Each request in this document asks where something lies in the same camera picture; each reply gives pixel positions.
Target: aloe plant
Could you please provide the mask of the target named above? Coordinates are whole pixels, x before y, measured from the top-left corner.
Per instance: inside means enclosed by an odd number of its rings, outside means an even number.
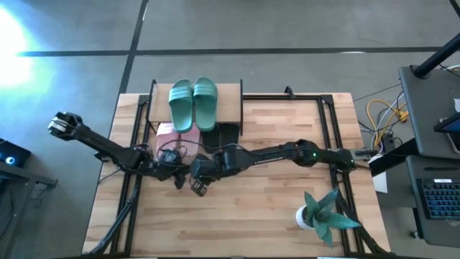
[[[316,200],[305,192],[305,203],[307,207],[304,223],[309,227],[313,227],[321,238],[330,248],[332,248],[332,234],[329,227],[334,227],[340,230],[345,230],[353,227],[360,227],[360,223],[355,222],[342,214],[332,212],[332,205],[337,199],[339,190],[335,188],[326,194],[320,201]]]

